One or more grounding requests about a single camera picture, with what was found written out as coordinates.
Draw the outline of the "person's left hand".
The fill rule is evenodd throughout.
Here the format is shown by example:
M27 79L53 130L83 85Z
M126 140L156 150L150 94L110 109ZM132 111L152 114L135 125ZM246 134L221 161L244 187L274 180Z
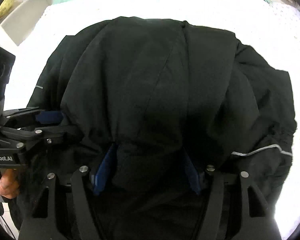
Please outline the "person's left hand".
M18 171L7 169L0 179L0 196L13 199L19 194Z

